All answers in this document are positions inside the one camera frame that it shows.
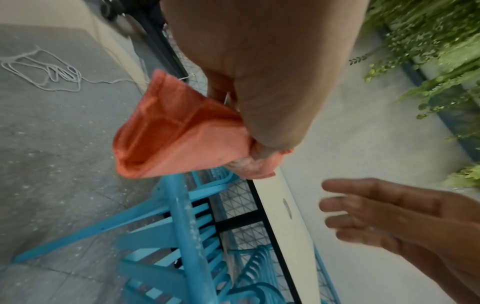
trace orange rag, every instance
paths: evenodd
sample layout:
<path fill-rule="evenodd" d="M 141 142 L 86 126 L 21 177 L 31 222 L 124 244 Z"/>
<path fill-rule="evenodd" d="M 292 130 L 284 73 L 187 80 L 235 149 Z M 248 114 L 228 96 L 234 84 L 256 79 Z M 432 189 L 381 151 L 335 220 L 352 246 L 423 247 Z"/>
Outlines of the orange rag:
<path fill-rule="evenodd" d="M 240 114 L 157 70 L 130 119 L 116 133 L 117 172 L 128 178 L 225 166 L 246 179 L 274 176 L 282 151 L 254 161 L 255 140 Z"/>

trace open hand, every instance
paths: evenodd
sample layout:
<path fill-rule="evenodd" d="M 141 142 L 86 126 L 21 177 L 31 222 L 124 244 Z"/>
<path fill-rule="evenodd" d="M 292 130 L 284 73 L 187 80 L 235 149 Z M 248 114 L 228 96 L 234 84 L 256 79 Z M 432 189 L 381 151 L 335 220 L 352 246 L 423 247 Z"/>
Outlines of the open hand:
<path fill-rule="evenodd" d="M 399 254 L 457 303 L 480 303 L 480 203 L 460 194 L 379 179 L 332 179 L 320 202 L 345 211 L 325 224 L 338 239 Z"/>

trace hand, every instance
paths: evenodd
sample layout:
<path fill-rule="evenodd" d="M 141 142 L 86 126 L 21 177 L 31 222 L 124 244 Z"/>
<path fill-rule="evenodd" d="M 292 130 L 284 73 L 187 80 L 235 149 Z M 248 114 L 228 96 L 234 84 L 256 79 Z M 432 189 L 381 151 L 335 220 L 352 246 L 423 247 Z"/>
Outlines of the hand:
<path fill-rule="evenodd" d="M 399 254 L 435 280 L 457 303 L 480 302 L 480 204 L 460 194 L 378 179 L 333 179 L 320 202 L 345 211 L 325 224 L 338 239 Z"/>
<path fill-rule="evenodd" d="M 238 105 L 254 159 L 297 146 L 336 84 L 368 0 L 162 0 L 207 95 Z"/>

